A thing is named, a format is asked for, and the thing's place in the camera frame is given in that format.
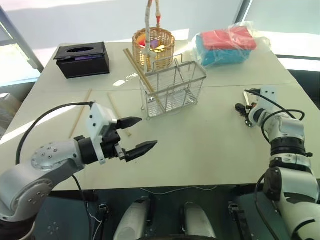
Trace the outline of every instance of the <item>wicker basket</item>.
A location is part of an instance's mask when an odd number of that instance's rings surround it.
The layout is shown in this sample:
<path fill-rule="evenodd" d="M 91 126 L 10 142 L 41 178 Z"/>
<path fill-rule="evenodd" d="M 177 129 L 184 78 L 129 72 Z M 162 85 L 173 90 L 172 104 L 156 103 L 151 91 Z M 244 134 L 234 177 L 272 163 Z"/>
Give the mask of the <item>wicker basket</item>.
<path fill-rule="evenodd" d="M 150 72 L 153 70 L 153 62 L 154 71 L 161 70 L 169 67 L 173 61 L 173 55 L 175 52 L 175 37 L 171 34 L 171 32 L 160 28 L 160 12 L 159 12 L 159 0 L 155 0 L 156 3 L 156 27 L 149 26 L 150 21 L 150 7 L 152 4 L 152 0 L 148 0 L 148 4 L 145 12 L 145 28 L 137 31 L 132 37 L 132 52 L 135 61 L 141 66 L 144 67 L 145 72 Z M 145 47 L 140 46 L 137 43 L 137 39 L 142 34 L 146 35 Z M 161 49 L 150 48 L 150 41 L 158 40 L 161 42 L 161 45 L 164 47 Z"/>

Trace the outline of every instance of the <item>black tissue box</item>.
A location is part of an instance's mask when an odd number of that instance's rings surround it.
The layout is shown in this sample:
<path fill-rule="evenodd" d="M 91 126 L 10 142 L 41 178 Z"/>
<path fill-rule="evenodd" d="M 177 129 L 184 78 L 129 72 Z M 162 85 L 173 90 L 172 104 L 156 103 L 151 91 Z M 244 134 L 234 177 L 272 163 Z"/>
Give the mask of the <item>black tissue box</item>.
<path fill-rule="evenodd" d="M 59 47 L 54 59 L 67 79 L 110 73 L 104 42 Z"/>

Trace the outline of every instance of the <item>wire basket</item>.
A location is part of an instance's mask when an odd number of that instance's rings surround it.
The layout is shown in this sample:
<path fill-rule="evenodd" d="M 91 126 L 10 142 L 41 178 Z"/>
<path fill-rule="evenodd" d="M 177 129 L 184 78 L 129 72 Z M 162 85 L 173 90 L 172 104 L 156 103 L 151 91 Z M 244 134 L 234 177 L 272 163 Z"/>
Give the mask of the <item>wire basket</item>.
<path fill-rule="evenodd" d="M 145 75 L 153 92 L 140 81 L 143 108 L 149 118 L 198 103 L 206 71 L 197 62 L 183 62 L 182 54 L 178 56 L 181 56 L 181 64 L 175 58 L 175 66 Z"/>
<path fill-rule="evenodd" d="M 148 0 L 145 12 L 145 28 L 137 31 L 132 37 L 132 52 L 135 61 L 141 66 L 145 67 L 144 71 L 149 72 L 152 69 L 153 62 L 156 62 L 155 69 L 161 70 L 169 67 L 173 60 L 175 52 L 175 37 L 171 32 L 160 28 L 161 14 L 159 12 L 159 0 L 156 3 L 156 27 L 150 28 L 150 7 L 152 0 Z M 141 46 L 137 40 L 141 35 L 145 35 L 145 47 Z M 151 48 L 150 42 L 158 40 L 163 46 L 162 48 Z"/>

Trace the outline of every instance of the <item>table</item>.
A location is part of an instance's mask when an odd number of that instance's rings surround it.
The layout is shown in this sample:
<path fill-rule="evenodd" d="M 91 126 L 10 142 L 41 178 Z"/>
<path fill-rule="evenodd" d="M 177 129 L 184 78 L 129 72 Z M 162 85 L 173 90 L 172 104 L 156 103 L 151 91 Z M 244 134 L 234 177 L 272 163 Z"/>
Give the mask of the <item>table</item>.
<path fill-rule="evenodd" d="M 186 41 L 177 43 L 183 50 Z M 43 112 L 57 105 L 84 100 L 89 88 L 90 101 L 112 109 L 108 93 L 122 117 L 137 116 L 144 121 L 129 128 L 128 137 L 119 130 L 121 146 L 127 150 L 144 141 L 158 140 L 145 156 L 130 163 L 119 159 L 106 164 L 93 163 L 76 174 L 83 189 L 115 189 L 138 187 L 168 187 L 196 185 L 252 184 L 267 170 L 270 146 L 261 129 L 248 128 L 235 111 L 236 103 L 245 103 L 243 90 L 261 85 L 276 86 L 278 103 L 288 109 L 306 113 L 306 150 L 313 152 L 312 169 L 320 178 L 319 140 L 320 111 L 296 80 L 286 71 L 272 52 L 252 52 L 243 64 L 219 66 L 207 71 L 199 103 L 178 111 L 146 119 L 141 111 L 141 93 L 134 68 L 122 52 L 130 43 L 107 43 L 110 74 L 65 79 L 51 60 L 12 121 L 7 134 L 21 131 Z M 113 86 L 118 80 L 127 80 Z M 67 140 L 80 109 L 74 107 L 56 113 L 38 125 L 27 138 L 21 161 L 27 161 L 41 145 Z M 73 137 L 88 136 L 85 108 Z M 0 142 L 2 155 L 0 174 L 15 164 L 17 145 L 22 135 Z M 59 184 L 55 190 L 76 190 L 72 179 Z"/>

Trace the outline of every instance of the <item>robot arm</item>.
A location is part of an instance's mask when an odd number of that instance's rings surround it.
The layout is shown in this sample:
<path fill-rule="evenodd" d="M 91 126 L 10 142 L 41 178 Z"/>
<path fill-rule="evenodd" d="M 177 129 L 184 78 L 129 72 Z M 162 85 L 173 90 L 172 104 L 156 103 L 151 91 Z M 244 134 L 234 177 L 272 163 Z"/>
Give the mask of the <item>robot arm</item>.
<path fill-rule="evenodd" d="M 85 168 L 106 158 L 119 157 L 127 162 L 146 154 L 157 141 L 121 148 L 117 129 L 141 121 L 138 117 L 117 120 L 110 109 L 94 103 L 86 126 L 90 138 L 76 137 L 64 142 L 41 146 L 30 161 L 19 164 L 0 176 L 0 239 L 26 236 L 46 197 L 53 188 Z"/>
<path fill-rule="evenodd" d="M 277 101 L 272 86 L 252 91 Z M 263 192 L 275 203 L 291 238 L 319 240 L 319 186 L 311 169 L 312 154 L 306 153 L 303 123 L 286 112 L 276 114 L 274 104 L 262 97 L 247 109 L 249 113 L 244 106 L 236 105 L 236 110 L 246 117 L 247 126 L 264 125 L 271 146 Z"/>

